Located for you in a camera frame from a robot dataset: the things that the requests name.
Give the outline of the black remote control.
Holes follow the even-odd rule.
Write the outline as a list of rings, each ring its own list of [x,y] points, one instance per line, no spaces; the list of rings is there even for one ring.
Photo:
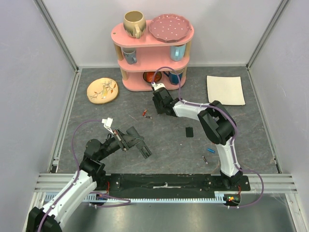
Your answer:
[[[145,159],[149,158],[152,155],[152,152],[144,141],[144,137],[139,135],[135,127],[132,126],[128,130],[126,130],[126,133],[127,135],[129,135],[129,142],[127,143],[129,148],[135,146]]]

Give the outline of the black remote battery cover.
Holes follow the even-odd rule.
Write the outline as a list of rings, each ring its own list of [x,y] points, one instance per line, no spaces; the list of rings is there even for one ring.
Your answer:
[[[193,138],[194,137],[194,131],[192,127],[186,127],[185,133],[187,138]]]

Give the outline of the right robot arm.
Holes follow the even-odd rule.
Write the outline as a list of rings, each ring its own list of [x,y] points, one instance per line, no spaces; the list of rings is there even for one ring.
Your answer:
[[[181,98],[173,99],[163,86],[153,89],[153,101],[158,114],[190,118],[201,123],[206,137],[217,147],[222,187],[233,190],[239,184],[242,171],[234,148],[238,131],[231,115],[219,101],[198,104]]]

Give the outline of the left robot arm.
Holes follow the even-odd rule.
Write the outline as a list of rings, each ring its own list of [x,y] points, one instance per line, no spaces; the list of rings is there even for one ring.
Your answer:
[[[42,208],[34,207],[28,215],[27,232],[61,232],[85,197],[106,185],[105,165],[100,161],[115,151],[129,150],[134,136],[115,130],[104,143],[91,139],[84,157],[70,182]]]

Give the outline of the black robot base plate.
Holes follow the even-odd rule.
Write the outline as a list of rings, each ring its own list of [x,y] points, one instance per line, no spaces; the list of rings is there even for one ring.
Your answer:
[[[211,174],[111,174],[96,190],[109,190],[119,198],[212,198],[216,191],[250,191],[247,176],[227,189],[220,175]]]

